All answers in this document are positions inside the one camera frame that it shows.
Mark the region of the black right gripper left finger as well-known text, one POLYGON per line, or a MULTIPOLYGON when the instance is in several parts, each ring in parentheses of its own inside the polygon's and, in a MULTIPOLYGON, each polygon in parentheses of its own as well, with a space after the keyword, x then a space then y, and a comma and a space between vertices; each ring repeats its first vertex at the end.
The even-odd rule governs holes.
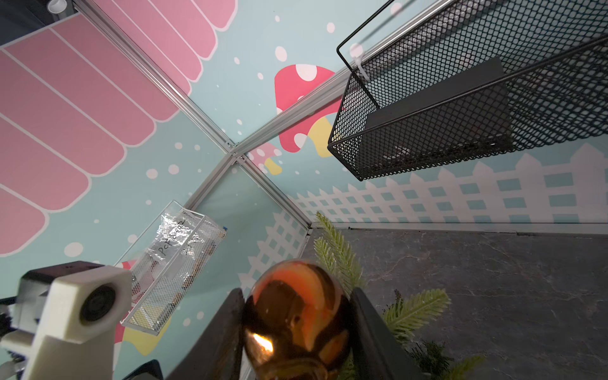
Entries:
POLYGON ((242 366, 242 290, 232 290, 169 379, 239 379, 242 366))

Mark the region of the brown shiny ball ornament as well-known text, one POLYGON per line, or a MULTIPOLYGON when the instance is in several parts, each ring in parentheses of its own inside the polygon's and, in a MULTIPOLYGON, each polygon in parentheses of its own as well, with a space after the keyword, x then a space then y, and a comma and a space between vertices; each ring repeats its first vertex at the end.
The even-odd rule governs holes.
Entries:
POLYGON ((351 348, 351 307, 318 264, 272 266, 245 302, 245 353, 259 379, 336 379, 351 348))

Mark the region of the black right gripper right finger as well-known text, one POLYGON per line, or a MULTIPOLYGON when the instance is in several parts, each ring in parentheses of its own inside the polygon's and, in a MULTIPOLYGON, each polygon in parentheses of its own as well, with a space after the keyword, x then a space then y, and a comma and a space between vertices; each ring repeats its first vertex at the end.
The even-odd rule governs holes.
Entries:
POLYGON ((394 338, 364 291, 350 296, 351 349, 358 379, 425 379, 421 369, 394 338))

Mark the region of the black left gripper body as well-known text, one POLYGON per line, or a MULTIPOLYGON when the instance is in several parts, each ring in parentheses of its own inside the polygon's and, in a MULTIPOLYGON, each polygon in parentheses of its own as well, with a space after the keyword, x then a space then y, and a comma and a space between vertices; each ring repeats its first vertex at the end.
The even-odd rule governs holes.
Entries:
POLYGON ((163 380, 164 376, 160 363, 156 359, 152 359, 145 364, 137 367, 123 380, 163 380))

